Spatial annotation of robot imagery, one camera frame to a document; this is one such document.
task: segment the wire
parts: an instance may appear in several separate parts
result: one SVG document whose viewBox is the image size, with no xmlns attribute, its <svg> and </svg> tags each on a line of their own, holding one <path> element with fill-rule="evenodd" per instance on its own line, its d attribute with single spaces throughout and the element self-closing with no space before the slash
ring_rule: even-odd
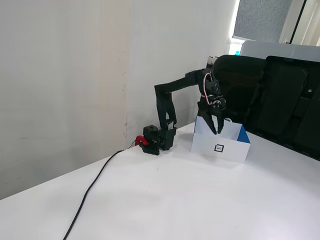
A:
<svg viewBox="0 0 320 240">
<path fill-rule="evenodd" d="M 96 183 L 96 181 L 97 181 L 98 178 L 100 177 L 101 173 L 103 172 L 103 170 L 105 169 L 105 167 L 107 166 L 107 164 L 109 163 L 109 161 L 110 161 L 115 155 L 117 155 L 118 153 L 121 153 L 122 151 L 123 151 L 123 150 L 117 151 L 115 154 L 113 154 L 113 155 L 105 162 L 105 164 L 104 164 L 103 167 L 101 168 L 99 174 L 96 176 L 95 180 L 91 183 L 91 185 L 89 186 L 89 188 L 86 190 L 86 192 L 85 192 L 85 194 L 84 194 L 84 196 L 83 196 L 82 202 L 81 202 L 81 204 L 80 204 L 80 206 L 79 206 L 79 209 L 78 209 L 78 211 L 76 212 L 76 214 L 75 214 L 75 216 L 74 216 L 74 219 L 72 220 L 72 223 L 71 223 L 68 231 L 66 232 L 63 240 L 66 240 L 66 239 L 67 239 L 67 237 L 69 236 L 72 228 L 74 227 L 74 225 L 75 225 L 75 223 L 76 223 L 76 221 L 77 221 L 77 218 L 78 218 L 78 216 L 79 216 L 79 214 L 80 214 L 80 212 L 81 212 L 81 209 L 82 209 L 82 207 L 83 207 L 83 205 L 84 205 L 84 203 L 85 203 L 85 200 L 86 200 L 86 198 L 87 198 L 87 195 L 88 195 L 89 191 L 90 191 L 91 188 L 94 186 L 94 184 Z"/>
<path fill-rule="evenodd" d="M 136 142 L 136 140 L 133 141 L 133 143 L 131 143 L 130 147 L 128 147 L 127 149 L 132 148 L 132 145 Z"/>
</svg>

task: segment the white wall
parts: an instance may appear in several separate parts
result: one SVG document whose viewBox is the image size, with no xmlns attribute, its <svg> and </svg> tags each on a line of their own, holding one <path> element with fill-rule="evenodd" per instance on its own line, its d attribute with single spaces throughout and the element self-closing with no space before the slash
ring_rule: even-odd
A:
<svg viewBox="0 0 320 240">
<path fill-rule="evenodd" d="M 129 1 L 0 2 L 0 199 L 123 149 Z"/>
<path fill-rule="evenodd" d="M 143 127 L 159 126 L 154 85 L 205 68 L 211 52 L 224 54 L 235 1 L 135 0 L 127 86 L 126 145 Z M 178 127 L 195 120 L 197 86 L 172 94 Z"/>
<path fill-rule="evenodd" d="M 213 38 L 210 56 L 220 57 L 229 53 L 231 38 L 235 30 L 239 0 L 215 0 L 213 2 L 213 22 L 211 23 Z"/>
<path fill-rule="evenodd" d="M 318 2 L 319 0 L 308 0 L 306 2 L 299 25 L 294 35 L 294 39 L 292 41 L 293 44 L 303 44 L 307 30 L 315 13 L 315 9 L 317 9 Z"/>
<path fill-rule="evenodd" d="M 304 1 L 305 0 L 292 0 L 289 12 L 284 22 L 279 43 L 290 43 Z"/>
</svg>

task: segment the cardboard box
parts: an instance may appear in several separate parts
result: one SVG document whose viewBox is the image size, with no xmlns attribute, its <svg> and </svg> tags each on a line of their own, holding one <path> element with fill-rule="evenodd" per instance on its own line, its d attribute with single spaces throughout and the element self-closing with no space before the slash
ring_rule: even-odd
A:
<svg viewBox="0 0 320 240">
<path fill-rule="evenodd" d="M 196 117 L 191 152 L 244 163 L 249 147 L 250 140 L 242 124 L 225 120 L 221 134 L 214 135 L 205 120 Z"/>
</svg>

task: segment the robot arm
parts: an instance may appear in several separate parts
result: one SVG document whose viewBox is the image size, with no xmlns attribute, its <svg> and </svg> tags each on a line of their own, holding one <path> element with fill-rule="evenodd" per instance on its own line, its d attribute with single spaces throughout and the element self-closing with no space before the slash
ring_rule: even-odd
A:
<svg viewBox="0 0 320 240">
<path fill-rule="evenodd" d="M 192 71 L 179 80 L 154 86 L 160 129 L 153 125 L 147 126 L 143 129 L 143 137 L 137 138 L 136 144 L 139 143 L 145 153 L 158 155 L 158 148 L 169 150 L 173 146 L 177 117 L 172 92 L 195 85 L 198 85 L 201 93 L 198 116 L 203 117 L 214 134 L 221 133 L 224 127 L 223 110 L 226 108 L 226 100 L 221 94 L 219 82 L 210 68 Z M 217 130 L 212 115 L 217 117 Z"/>
</svg>

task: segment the white table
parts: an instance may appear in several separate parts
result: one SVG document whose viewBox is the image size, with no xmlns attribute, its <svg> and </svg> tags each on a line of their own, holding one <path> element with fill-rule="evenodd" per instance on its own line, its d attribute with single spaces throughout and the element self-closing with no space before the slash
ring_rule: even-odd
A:
<svg viewBox="0 0 320 240">
<path fill-rule="evenodd" d="M 320 162 L 249 134 L 245 164 L 190 153 L 115 157 L 68 240 L 319 240 Z M 59 240 L 105 160 L 0 201 L 1 240 Z"/>
</svg>

